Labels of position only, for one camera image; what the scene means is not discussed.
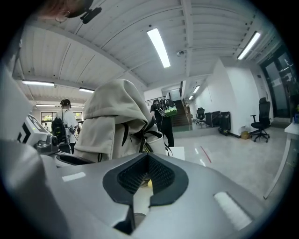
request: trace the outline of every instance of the black mesh vent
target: black mesh vent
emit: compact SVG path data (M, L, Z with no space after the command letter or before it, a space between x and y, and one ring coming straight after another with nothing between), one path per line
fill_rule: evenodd
M149 160L149 175L154 194L163 191L174 181L174 172L153 158Z
M117 181L130 194L135 194L147 174L146 158L120 172Z

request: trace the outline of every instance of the yellow object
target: yellow object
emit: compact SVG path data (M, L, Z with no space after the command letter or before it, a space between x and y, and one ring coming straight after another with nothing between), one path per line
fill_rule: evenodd
M151 189L153 188L153 183L151 182L151 180L149 180L149 182L148 182L148 187Z

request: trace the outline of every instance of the glossy floor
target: glossy floor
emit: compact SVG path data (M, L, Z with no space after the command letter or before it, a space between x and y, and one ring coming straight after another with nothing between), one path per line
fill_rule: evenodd
M256 195L265 206L276 203L283 194L293 168L286 164L267 200L263 195L273 181L285 149L286 133L269 128L271 138L242 140L213 134L201 137L175 138L175 146L185 147L185 160L211 167Z

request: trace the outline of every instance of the fluorescent ceiling light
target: fluorescent ceiling light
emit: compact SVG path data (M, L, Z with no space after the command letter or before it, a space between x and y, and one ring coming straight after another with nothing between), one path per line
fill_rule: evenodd
M238 56L238 60L242 60L244 58L244 56L246 56L246 54L250 51L250 49L257 42L257 40L259 39L260 36L261 36L261 34L258 33L258 32L255 32L253 34L252 38L250 39L250 41L248 42L248 44L246 45L246 47L243 49L243 51Z
M54 86L53 82L34 81L34 80L22 80L23 84L43 85L43 86Z
M89 89L85 89L85 88L80 88L79 91L84 91L84 92L88 92L88 93L93 93L93 90L89 90Z
M37 107L39 106L46 106L46 107L55 107L55 105L36 105Z
M196 88L195 88L195 90L193 91L193 93L196 93L196 92L198 91L198 89L199 89L199 85L196 86Z
M158 29L157 28L152 29L151 31L148 31L147 33L148 33L151 41L153 42L157 53L159 54L159 57L160 57L161 62L163 64L163 67L164 68L169 67L170 63L169 63L169 59L168 59L168 56L167 56L167 52L166 52L164 43L162 41L162 38L160 36L160 33L159 33Z

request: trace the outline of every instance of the red line on floor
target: red line on floor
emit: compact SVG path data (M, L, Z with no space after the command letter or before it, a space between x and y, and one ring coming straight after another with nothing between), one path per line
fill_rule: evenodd
M205 153L207 159L208 159L210 162L212 162L212 161L210 160L209 156L206 154L206 152L205 152L205 150L203 149L203 147L202 147L202 146L200 146L200 147L201 147L202 151L204 151L204 153Z

